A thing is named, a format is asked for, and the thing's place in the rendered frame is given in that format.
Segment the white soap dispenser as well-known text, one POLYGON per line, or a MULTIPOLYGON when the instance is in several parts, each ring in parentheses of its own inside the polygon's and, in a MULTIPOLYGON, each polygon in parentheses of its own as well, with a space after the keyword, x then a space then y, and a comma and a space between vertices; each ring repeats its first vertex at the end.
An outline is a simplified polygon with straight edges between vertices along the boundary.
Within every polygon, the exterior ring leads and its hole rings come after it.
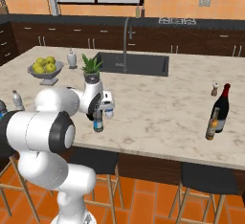
POLYGON ((76 69, 78 67, 77 66, 77 55, 72 49, 70 49, 69 53, 67 54, 67 61, 68 61, 70 69, 76 69))

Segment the dark glass bottle blue label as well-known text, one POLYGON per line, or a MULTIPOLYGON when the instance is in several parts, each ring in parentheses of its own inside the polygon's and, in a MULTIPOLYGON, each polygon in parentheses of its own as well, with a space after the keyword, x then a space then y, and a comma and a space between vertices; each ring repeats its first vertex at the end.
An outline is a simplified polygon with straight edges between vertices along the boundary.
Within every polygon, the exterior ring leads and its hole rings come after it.
POLYGON ((94 131, 95 132, 102 132, 103 131, 103 121, 102 121, 102 111, 99 110, 99 106, 96 105, 95 110, 93 112, 93 124, 94 124, 94 131))

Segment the grey fruit bowl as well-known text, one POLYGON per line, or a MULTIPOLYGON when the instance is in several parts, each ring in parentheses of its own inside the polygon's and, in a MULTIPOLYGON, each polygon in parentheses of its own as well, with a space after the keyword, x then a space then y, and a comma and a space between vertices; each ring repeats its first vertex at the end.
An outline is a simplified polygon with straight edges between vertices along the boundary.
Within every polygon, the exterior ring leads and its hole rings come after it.
POLYGON ((29 66, 27 71, 29 74, 31 74, 35 78, 41 78, 40 84, 41 85, 50 85, 53 86, 55 83, 57 83, 58 78, 56 77, 61 69, 63 68, 64 64, 61 61, 56 62, 56 70, 52 73, 43 73, 38 74, 33 70, 32 66, 29 66))

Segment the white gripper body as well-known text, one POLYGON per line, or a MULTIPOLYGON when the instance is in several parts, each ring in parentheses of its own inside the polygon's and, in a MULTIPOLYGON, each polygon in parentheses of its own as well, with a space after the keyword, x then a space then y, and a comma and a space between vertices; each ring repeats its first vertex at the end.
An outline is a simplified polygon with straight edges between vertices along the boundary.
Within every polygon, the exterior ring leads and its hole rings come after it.
POLYGON ((115 101, 113 95, 110 91, 103 91, 102 92, 102 99, 100 102, 100 108, 102 110, 109 110, 115 108, 115 101))

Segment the brown utensil pot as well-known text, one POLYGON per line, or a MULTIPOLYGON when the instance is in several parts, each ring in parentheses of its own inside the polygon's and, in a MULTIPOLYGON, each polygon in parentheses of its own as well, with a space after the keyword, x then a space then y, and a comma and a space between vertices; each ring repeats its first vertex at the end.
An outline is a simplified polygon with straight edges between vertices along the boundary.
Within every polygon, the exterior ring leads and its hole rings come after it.
POLYGON ((6 4, 6 0, 0 0, 0 14, 8 14, 9 9, 6 4))

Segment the green potted plant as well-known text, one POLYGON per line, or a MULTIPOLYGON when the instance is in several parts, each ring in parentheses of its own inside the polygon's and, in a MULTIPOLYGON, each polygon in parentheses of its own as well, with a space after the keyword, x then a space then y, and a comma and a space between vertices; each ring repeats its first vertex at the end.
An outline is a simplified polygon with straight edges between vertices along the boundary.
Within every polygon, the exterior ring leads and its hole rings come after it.
POLYGON ((85 77, 95 75, 100 75, 100 67, 102 62, 98 62, 96 58, 88 58, 86 55, 82 55, 82 60, 84 62, 84 66, 81 68, 83 71, 83 75, 85 77))

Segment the dark grey tap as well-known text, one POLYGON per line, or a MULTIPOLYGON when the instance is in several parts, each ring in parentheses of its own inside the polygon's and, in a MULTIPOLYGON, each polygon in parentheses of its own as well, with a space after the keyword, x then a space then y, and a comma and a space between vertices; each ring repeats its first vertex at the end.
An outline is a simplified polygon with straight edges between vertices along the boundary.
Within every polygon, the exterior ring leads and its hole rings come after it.
POLYGON ((124 22, 123 28, 123 71, 127 72, 127 64, 126 64, 126 50, 127 50, 127 40, 132 39, 132 26, 130 23, 130 18, 127 17, 124 22))

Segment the hob with white grates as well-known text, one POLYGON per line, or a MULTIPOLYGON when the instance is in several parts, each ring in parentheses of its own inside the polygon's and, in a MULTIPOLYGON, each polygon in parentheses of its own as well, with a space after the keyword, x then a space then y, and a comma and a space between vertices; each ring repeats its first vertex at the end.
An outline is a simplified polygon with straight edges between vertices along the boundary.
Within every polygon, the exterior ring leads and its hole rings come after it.
POLYGON ((196 25, 194 18, 160 17, 159 24, 162 25, 196 25))

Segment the black-seated wooden stool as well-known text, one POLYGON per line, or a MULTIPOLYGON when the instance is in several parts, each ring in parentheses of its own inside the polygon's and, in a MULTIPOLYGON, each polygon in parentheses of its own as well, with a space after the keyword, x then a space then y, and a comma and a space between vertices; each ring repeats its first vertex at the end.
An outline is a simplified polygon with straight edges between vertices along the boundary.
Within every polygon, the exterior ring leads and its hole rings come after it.
POLYGON ((5 190, 17 190, 17 191, 21 191, 25 194, 27 201, 31 207, 32 212, 33 212, 34 218, 35 218, 36 222, 39 223, 40 218, 37 214, 33 200, 30 196, 30 192, 29 192, 29 189, 27 187, 27 180, 24 179, 20 175, 18 168, 17 168, 17 163, 16 163, 16 159, 15 159, 14 155, 10 156, 9 158, 5 158, 5 159, 0 158, 0 178, 7 172, 9 167, 13 167, 13 170, 16 173, 17 179, 19 180, 20 186, 17 187, 14 185, 9 185, 9 184, 2 183, 0 181, 0 197, 3 200, 3 203, 5 206, 5 209, 8 213, 8 216, 11 216, 11 208, 10 208, 7 196, 5 194, 5 190))
POLYGON ((234 172, 230 168, 219 168, 193 163, 181 164, 181 180, 168 217, 172 217, 175 206, 178 215, 175 224, 218 224, 227 195, 238 193, 234 172), (207 199, 201 221, 183 217, 189 197, 207 199))
POLYGON ((124 208, 118 160, 118 152, 79 146, 73 146, 68 155, 69 163, 84 165, 86 167, 92 168, 96 174, 105 175, 105 178, 98 177, 98 180, 107 183, 109 202, 97 202, 95 191, 92 190, 92 199, 86 200, 85 203, 110 209, 113 224, 117 224, 114 201, 116 190, 119 191, 121 207, 124 208))

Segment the dark brown cupboard run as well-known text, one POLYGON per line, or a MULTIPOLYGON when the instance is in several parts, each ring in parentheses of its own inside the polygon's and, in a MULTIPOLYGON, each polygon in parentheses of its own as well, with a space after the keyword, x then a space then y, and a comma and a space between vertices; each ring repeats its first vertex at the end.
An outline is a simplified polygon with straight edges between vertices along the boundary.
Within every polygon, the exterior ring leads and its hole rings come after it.
MULTIPOLYGON (((195 19, 162 25, 159 18, 129 17, 127 51, 245 57, 245 21, 195 19)), ((35 46, 123 50, 126 17, 0 15, 0 66, 35 46)))

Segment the dark red-topped wine bottle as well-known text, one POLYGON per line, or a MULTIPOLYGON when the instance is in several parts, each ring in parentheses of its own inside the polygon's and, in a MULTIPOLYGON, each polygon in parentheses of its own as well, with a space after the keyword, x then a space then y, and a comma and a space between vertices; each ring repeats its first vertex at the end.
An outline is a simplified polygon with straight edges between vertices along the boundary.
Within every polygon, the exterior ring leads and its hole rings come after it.
POLYGON ((228 113, 229 113, 229 90, 230 90, 231 85, 229 83, 226 83, 224 85, 224 89, 222 94, 220 95, 219 99, 215 102, 213 105, 213 108, 218 107, 219 108, 219 113, 218 113, 218 125, 215 129, 216 133, 220 133, 225 125, 228 113))

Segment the dark grey sink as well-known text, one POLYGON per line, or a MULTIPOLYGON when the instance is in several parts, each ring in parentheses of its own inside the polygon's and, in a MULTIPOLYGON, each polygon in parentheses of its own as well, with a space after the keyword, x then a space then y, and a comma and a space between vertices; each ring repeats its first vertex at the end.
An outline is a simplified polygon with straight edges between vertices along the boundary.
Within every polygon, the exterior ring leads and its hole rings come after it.
MULTIPOLYGON (((100 71, 107 73, 123 73, 123 54, 98 52, 95 59, 100 63, 100 71)), ((141 54, 126 55, 127 74, 167 77, 168 56, 141 54)))

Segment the small clear plastic bottle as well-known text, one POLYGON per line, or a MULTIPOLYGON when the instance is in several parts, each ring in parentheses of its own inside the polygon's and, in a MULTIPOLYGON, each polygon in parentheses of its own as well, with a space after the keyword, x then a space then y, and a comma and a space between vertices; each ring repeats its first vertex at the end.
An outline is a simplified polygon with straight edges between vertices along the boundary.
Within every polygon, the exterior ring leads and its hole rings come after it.
POLYGON ((25 110, 21 96, 15 91, 12 91, 12 101, 17 110, 25 110))

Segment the white paper towel holder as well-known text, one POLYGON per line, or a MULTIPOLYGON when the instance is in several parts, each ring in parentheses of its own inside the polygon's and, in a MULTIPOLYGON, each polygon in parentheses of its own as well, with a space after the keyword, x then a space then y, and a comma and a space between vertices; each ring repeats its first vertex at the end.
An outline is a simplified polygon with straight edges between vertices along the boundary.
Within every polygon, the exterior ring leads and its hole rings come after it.
POLYGON ((48 0, 50 15, 60 16, 59 0, 48 0))

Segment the amber glass beer bottle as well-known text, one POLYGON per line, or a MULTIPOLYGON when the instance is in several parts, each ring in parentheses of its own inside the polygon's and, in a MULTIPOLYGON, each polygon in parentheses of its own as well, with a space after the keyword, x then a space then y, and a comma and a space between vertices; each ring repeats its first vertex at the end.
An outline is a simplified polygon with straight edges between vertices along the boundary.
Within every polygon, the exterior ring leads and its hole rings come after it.
POLYGON ((215 107, 213 114, 212 114, 212 118, 209 121, 208 127, 207 127, 207 131, 206 131, 206 139, 207 140, 212 140, 215 134, 215 130, 216 127, 218 125, 218 114, 219 114, 219 107, 215 107))

